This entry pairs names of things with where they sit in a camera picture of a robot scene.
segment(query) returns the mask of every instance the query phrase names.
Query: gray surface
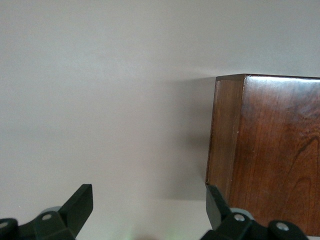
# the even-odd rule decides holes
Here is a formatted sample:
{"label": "gray surface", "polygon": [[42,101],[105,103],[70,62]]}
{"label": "gray surface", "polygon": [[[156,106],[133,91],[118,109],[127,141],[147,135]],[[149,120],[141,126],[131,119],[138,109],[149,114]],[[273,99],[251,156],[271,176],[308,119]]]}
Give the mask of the gray surface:
{"label": "gray surface", "polygon": [[214,78],[320,77],[320,1],[0,1],[0,214],[93,184],[78,240],[210,228]]}

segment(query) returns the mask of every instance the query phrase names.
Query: white wall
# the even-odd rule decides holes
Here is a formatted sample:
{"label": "white wall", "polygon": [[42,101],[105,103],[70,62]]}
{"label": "white wall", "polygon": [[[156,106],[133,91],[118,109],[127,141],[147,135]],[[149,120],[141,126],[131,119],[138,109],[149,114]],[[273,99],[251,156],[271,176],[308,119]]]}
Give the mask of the white wall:
{"label": "white wall", "polygon": [[318,0],[0,1],[0,218],[91,183],[78,240],[200,239],[214,77],[320,77],[319,23]]}

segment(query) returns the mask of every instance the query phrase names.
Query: dark wood block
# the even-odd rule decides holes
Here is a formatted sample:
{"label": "dark wood block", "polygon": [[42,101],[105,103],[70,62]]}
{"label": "dark wood block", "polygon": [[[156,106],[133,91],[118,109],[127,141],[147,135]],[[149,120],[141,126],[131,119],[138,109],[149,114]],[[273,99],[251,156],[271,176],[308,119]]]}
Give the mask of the dark wood block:
{"label": "dark wood block", "polygon": [[216,78],[206,183],[264,226],[320,236],[320,78]]}

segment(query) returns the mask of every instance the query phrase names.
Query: wooden block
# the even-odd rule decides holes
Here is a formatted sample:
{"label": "wooden block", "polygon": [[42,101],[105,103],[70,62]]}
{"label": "wooden block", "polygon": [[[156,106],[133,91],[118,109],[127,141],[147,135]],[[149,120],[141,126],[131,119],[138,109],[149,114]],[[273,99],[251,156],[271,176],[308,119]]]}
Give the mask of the wooden block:
{"label": "wooden block", "polygon": [[320,236],[320,78],[216,78],[206,183],[258,223]]}

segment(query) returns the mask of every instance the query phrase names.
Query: wooden block side face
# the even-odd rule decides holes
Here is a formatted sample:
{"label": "wooden block side face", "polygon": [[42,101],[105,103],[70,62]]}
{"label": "wooden block side face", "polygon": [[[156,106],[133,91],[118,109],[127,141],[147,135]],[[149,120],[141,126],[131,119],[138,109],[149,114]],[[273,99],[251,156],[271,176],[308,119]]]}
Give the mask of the wooden block side face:
{"label": "wooden block side face", "polygon": [[248,76],[229,204],[320,236],[320,80]]}
{"label": "wooden block side face", "polygon": [[226,198],[231,189],[243,80],[217,79],[215,84],[206,183],[217,185]]}

